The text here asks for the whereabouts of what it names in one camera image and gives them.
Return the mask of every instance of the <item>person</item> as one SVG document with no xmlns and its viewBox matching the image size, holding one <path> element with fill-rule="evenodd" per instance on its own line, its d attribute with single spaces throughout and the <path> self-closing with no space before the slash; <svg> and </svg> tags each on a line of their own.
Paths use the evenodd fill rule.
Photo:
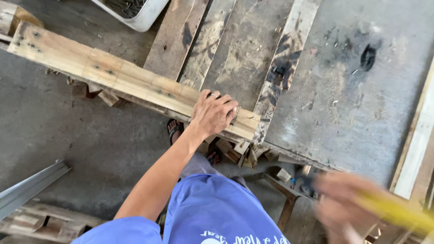
<svg viewBox="0 0 434 244">
<path fill-rule="evenodd" d="M 237 106 L 229 95 L 204 90 L 185 130 L 177 121 L 168 124 L 173 145 L 139 180 L 114 220 L 73 243 L 289 244 L 244 180 L 233 181 L 215 170 L 215 153 L 208 158 L 195 153 L 204 139 L 229 125 Z M 317 177 L 314 185 L 326 196 L 317 212 L 329 243 L 350 243 L 352 222 L 376 218 L 354 200 L 359 189 L 379 190 L 373 184 L 336 173 Z M 155 221 L 169 198 L 161 239 Z"/>
</svg>

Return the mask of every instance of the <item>forearm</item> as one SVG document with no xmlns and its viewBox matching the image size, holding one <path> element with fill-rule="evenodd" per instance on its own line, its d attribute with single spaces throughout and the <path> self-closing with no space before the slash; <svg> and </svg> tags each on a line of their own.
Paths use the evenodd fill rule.
<svg viewBox="0 0 434 244">
<path fill-rule="evenodd" d="M 143 175 L 115 216 L 124 218 L 143 216 L 155 221 L 166 205 L 182 169 L 204 140 L 194 125 L 190 125 L 179 139 Z"/>
</svg>

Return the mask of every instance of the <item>gray pants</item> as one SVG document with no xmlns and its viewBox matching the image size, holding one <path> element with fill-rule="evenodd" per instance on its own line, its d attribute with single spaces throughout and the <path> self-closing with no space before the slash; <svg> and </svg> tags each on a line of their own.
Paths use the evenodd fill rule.
<svg viewBox="0 0 434 244">
<path fill-rule="evenodd" d="M 188 161 L 187 165 L 182 170 L 180 178 L 184 179 L 185 177 L 194 174 L 210 174 L 225 177 L 222 173 L 211 167 L 211 164 L 206 157 L 197 152 L 193 154 L 193 157 L 191 157 L 190 161 Z M 250 191 L 243 177 L 235 176 L 232 177 L 231 180 L 235 181 L 236 183 L 240 184 L 241 186 Z"/>
</svg>

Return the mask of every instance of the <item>hand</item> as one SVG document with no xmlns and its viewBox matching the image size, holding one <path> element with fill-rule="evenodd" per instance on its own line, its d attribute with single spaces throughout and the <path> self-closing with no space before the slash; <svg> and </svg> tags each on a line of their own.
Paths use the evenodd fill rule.
<svg viewBox="0 0 434 244">
<path fill-rule="evenodd" d="M 199 100 L 193 108 L 190 126 L 195 126 L 206 139 L 208 136 L 223 131 L 237 114 L 238 102 L 229 95 L 220 96 L 219 91 L 212 94 L 210 90 L 203 90 Z"/>
<path fill-rule="evenodd" d="M 317 218 L 328 232 L 329 243 L 351 243 L 349 226 L 357 229 L 379 221 L 378 216 L 356 204 L 359 192 L 387 194 L 373 183 L 346 173 L 319 175 L 314 188 L 325 197 L 318 204 Z"/>
</svg>

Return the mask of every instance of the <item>metal bar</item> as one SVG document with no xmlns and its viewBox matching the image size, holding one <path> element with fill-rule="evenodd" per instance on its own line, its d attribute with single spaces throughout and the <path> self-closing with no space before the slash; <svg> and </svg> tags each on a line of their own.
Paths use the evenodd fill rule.
<svg viewBox="0 0 434 244">
<path fill-rule="evenodd" d="M 70 169 L 63 159 L 59 159 L 52 166 L 1 192 L 0 221 Z"/>
</svg>

